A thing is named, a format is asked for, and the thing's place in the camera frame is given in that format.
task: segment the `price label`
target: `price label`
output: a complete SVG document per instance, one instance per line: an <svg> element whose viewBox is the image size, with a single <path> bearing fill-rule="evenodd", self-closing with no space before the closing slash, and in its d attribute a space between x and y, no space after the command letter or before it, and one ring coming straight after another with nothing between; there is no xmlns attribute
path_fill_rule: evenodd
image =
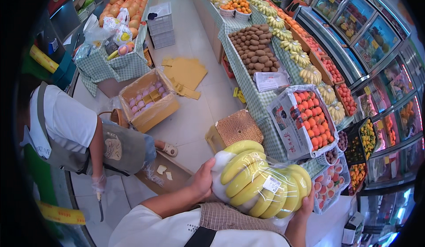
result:
<svg viewBox="0 0 425 247"><path fill-rule="evenodd" d="M384 128L384 124L382 123L382 121L378 121L377 125L378 125L378 129L379 130L381 130L382 128Z"/></svg>
<svg viewBox="0 0 425 247"><path fill-rule="evenodd" d="M365 86L365 93L366 93L366 95L370 95L370 94L372 94L372 92L371 92L371 89L369 88L369 86L367 85L367 86Z"/></svg>
<svg viewBox="0 0 425 247"><path fill-rule="evenodd" d="M350 15L350 19L351 19L351 21L353 21L353 22L356 22L356 21L357 21L357 19L356 19L353 15Z"/></svg>
<svg viewBox="0 0 425 247"><path fill-rule="evenodd" d="M375 50L379 48L379 44L376 42L376 40L372 40L372 46L375 48Z"/></svg>

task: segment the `hand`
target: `hand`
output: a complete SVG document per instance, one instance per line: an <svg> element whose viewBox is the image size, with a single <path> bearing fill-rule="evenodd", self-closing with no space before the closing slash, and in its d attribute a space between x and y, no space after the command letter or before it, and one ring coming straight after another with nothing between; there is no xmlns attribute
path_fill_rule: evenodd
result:
<svg viewBox="0 0 425 247"><path fill-rule="evenodd" d="M91 187L94 190L94 193L104 193L106 185L106 177L102 174L100 177L91 177Z"/></svg>
<svg viewBox="0 0 425 247"><path fill-rule="evenodd" d="M193 182L190 189L194 192L195 198L199 201L209 197L213 192L211 185L213 184L213 176L211 175L211 168L215 164L215 158L208 159L193 176Z"/></svg>
<svg viewBox="0 0 425 247"><path fill-rule="evenodd" d="M310 214L313 212L313 206L315 204L314 196L315 196L314 183L311 183L310 194L307 197L303 198L303 205L300 207L300 209L298 209L297 212L295 212L293 219L296 219L302 222L307 222L307 219L309 219Z"/></svg>

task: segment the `sandal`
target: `sandal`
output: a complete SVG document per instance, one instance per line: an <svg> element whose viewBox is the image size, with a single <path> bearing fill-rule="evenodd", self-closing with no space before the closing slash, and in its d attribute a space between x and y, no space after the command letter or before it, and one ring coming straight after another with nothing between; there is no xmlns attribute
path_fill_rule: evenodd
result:
<svg viewBox="0 0 425 247"><path fill-rule="evenodd" d="M178 153L177 147L175 147L173 145L170 145L167 142L165 142L165 147L161 151L162 152L165 152L170 157L176 157L177 156L177 153Z"/></svg>

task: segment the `white t-shirt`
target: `white t-shirt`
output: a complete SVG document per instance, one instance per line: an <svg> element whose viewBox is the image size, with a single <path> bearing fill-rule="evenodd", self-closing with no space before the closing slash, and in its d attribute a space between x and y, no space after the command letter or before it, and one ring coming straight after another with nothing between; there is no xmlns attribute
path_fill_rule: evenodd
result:
<svg viewBox="0 0 425 247"><path fill-rule="evenodd" d="M31 127L26 133L21 146L31 144L41 156L46 155L40 150L45 139L37 116L37 96L40 87L34 90L30 100ZM68 96L55 85L48 85L44 94L44 117L47 134L61 147L67 150L85 153L91 143L97 126L96 112L83 106Z"/></svg>
<svg viewBox="0 0 425 247"><path fill-rule="evenodd" d="M162 219L149 208L138 205L120 221L109 239L109 247L183 247L195 233L201 209ZM264 230L220 230L211 247L289 246L281 235Z"/></svg>

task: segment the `knife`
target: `knife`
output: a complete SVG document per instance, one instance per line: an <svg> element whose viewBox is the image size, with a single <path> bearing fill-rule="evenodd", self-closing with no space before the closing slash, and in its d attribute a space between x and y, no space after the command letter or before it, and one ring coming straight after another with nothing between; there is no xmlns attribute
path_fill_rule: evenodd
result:
<svg viewBox="0 0 425 247"><path fill-rule="evenodd" d="M100 192L97 192L97 201L99 202L99 208L100 208L100 222L103 221L103 208L102 208L102 196Z"/></svg>

